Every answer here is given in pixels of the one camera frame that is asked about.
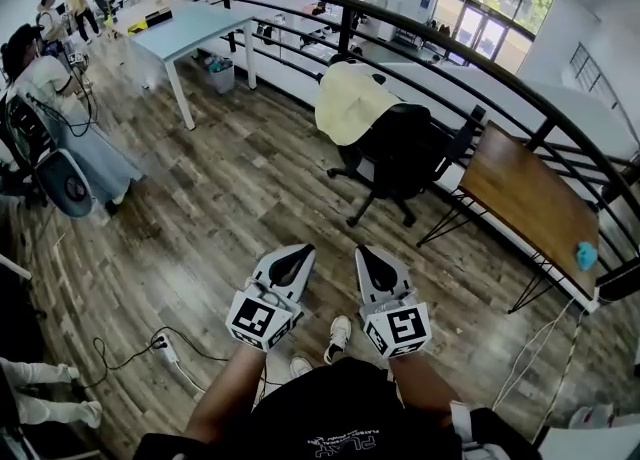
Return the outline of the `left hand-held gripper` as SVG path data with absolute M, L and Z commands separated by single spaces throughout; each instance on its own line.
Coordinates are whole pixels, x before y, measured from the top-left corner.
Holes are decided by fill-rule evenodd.
M 231 336 L 269 351 L 303 316 L 299 300 L 316 260 L 311 244 L 282 247 L 265 255 L 246 287 L 233 298 L 226 327 Z

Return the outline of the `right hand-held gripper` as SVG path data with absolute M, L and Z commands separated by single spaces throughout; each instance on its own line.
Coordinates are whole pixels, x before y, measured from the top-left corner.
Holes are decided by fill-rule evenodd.
M 383 359 L 408 355 L 432 339 L 425 302 L 416 297 L 406 265 L 390 253 L 373 246 L 355 250 L 359 289 L 364 301 L 372 294 L 401 294 L 363 305 L 359 314 L 363 330 Z

